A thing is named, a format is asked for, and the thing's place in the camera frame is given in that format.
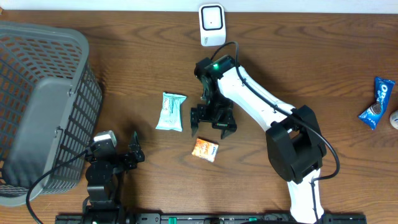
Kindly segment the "light teal wipes pack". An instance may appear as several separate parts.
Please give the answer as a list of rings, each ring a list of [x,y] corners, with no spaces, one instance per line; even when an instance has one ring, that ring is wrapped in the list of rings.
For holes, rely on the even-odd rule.
[[[162,109],[156,129],[182,132],[181,105],[186,96],[163,92]]]

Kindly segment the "orange snack packet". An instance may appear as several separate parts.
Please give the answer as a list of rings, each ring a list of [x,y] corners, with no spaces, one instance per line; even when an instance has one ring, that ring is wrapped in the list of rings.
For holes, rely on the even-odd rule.
[[[214,162],[219,145],[204,139],[197,138],[192,155],[209,162]]]

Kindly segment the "blue Oreo cookie pack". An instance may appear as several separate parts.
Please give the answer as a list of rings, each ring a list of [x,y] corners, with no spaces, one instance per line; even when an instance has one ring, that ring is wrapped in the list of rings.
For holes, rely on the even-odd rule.
[[[381,77],[374,79],[375,102],[358,116],[372,130],[376,129],[377,124],[386,112],[395,84],[394,80],[383,79]]]

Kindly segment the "green lid white jar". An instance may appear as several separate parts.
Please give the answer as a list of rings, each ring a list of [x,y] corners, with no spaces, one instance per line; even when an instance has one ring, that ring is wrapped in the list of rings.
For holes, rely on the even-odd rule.
[[[390,115],[389,122],[393,128],[398,129],[398,111],[395,111]]]

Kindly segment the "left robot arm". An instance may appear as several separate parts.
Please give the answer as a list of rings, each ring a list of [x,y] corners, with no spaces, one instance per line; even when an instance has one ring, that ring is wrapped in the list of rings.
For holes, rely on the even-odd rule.
[[[145,161],[136,132],[131,136],[128,152],[118,153],[113,131],[98,133],[86,148],[85,160],[90,163],[85,173],[88,198],[83,209],[82,223],[134,223],[135,218],[121,203],[123,176]]]

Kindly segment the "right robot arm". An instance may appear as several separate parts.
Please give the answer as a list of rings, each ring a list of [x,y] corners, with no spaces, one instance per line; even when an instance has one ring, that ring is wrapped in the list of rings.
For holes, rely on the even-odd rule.
[[[239,105],[266,133],[267,155],[277,174],[288,185],[290,213],[299,223],[315,223],[323,214],[318,184],[326,147],[315,113],[307,106],[295,108],[256,83],[242,66],[225,55],[216,61],[204,58],[194,69],[203,85],[203,104],[190,112],[192,133],[201,122],[221,130],[225,138],[237,130],[233,106]]]

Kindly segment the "white barcode scanner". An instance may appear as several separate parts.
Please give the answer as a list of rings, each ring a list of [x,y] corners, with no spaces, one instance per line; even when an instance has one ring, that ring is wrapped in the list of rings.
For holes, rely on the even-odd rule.
[[[204,47],[223,45],[226,42],[224,7],[220,4],[204,4],[199,10],[200,42]]]

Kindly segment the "grey plastic mesh basket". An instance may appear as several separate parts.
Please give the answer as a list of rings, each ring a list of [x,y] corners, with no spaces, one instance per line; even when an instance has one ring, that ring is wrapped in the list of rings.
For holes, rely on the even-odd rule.
[[[1,22],[1,205],[66,192],[103,100],[80,32]]]

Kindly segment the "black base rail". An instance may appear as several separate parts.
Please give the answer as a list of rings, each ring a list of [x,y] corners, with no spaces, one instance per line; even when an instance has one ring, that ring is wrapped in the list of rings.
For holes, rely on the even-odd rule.
[[[123,221],[128,224],[235,224],[235,223],[297,223],[288,213],[267,213],[263,215],[161,215],[142,213],[128,215]],[[322,224],[367,224],[365,215],[324,214]]]

